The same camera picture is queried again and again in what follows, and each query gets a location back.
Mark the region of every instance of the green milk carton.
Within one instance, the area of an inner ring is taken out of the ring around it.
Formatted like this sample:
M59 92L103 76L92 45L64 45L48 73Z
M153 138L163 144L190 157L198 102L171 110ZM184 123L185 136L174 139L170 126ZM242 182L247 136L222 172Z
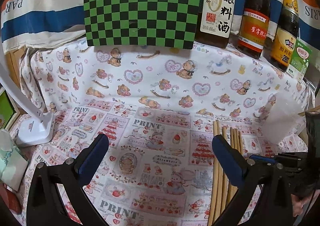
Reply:
M287 73L301 82L309 66L312 51L301 41L296 42Z

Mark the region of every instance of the metal bolt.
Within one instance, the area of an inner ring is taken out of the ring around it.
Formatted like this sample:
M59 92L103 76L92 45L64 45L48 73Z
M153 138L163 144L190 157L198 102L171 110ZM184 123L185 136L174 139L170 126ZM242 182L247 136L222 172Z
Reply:
M283 168L283 165L282 165L281 163L277 163L276 166L277 166L277 168L278 168L279 170L282 170L282 168Z
M44 162L40 162L37 164L37 168L42 168L44 166Z
M66 164L72 164L73 162L74 162L74 159L71 157L66 160Z
M250 158L249 158L249 159L247 160L247 164L248 164L248 165L254 165L255 163L256 163L256 162L255 162L253 159L250 159Z

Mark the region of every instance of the striped fabric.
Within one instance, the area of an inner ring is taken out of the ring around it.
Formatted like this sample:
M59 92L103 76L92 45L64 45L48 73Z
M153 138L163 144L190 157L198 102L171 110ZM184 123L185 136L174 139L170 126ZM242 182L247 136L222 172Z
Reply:
M274 38L283 0L271 0L268 37ZM315 0L298 0L300 39L320 49L320 9ZM232 33L238 34L244 0L236 0ZM54 48L84 35L83 0L5 0L1 8L4 52L24 45Z

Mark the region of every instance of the lamp arm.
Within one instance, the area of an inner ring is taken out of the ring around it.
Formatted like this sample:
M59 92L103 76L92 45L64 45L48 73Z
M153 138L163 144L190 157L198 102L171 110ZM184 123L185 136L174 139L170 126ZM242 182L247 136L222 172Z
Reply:
M20 105L30 116L43 121L43 112L38 109L23 93L10 78L8 72L0 63L0 83L6 92Z

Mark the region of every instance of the soy sauce bottle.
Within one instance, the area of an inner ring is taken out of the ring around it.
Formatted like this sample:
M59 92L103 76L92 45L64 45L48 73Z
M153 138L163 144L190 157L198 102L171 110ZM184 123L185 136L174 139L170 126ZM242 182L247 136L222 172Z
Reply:
M238 49L258 59L268 33L270 0L245 0Z
M299 31L297 0L283 0L273 48L268 61L285 72L289 66Z
M203 0L198 14L195 40L226 48L229 41L235 0Z

